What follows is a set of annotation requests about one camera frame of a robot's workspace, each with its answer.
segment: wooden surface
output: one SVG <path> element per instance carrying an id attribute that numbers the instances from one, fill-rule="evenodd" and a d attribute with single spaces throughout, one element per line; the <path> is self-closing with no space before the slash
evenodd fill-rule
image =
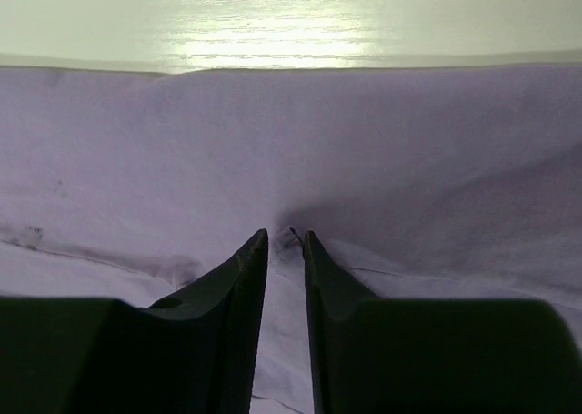
<path id="1" fill-rule="evenodd" d="M 582 61 L 582 0 L 0 0 L 0 64 L 215 67 Z"/>

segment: white cloth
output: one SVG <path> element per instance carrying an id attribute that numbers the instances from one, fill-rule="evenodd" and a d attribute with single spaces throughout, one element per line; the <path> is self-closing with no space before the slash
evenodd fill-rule
<path id="1" fill-rule="evenodd" d="M 582 66 L 2 69 L 0 291 L 147 306 L 267 227 L 256 413 L 313 411 L 287 225 L 389 297 L 547 300 L 580 346 L 581 91 Z"/>

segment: white sheet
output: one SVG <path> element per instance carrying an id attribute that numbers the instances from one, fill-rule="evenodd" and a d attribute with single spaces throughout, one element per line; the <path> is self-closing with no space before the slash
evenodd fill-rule
<path id="1" fill-rule="evenodd" d="M 313 410 L 286 225 L 390 297 L 548 300 L 580 346 L 581 92 L 580 66 L 3 69 L 0 291 L 148 305 L 268 227 L 253 412 Z"/>

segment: white fabric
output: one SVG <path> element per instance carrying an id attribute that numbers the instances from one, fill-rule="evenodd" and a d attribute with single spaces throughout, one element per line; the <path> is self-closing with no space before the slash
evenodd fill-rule
<path id="1" fill-rule="evenodd" d="M 313 411 L 287 225 L 390 297 L 545 299 L 580 345 L 580 91 L 579 66 L 0 70 L 0 291 L 146 306 L 267 227 L 256 413 Z"/>

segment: black object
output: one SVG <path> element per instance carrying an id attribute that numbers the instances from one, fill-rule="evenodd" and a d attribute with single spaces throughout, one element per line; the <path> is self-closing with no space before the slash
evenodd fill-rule
<path id="1" fill-rule="evenodd" d="M 582 413 L 566 325 L 533 300 L 386 300 L 306 234 L 316 414 Z"/>
<path id="2" fill-rule="evenodd" d="M 267 235 L 148 309 L 0 299 L 0 412 L 249 411 Z"/>

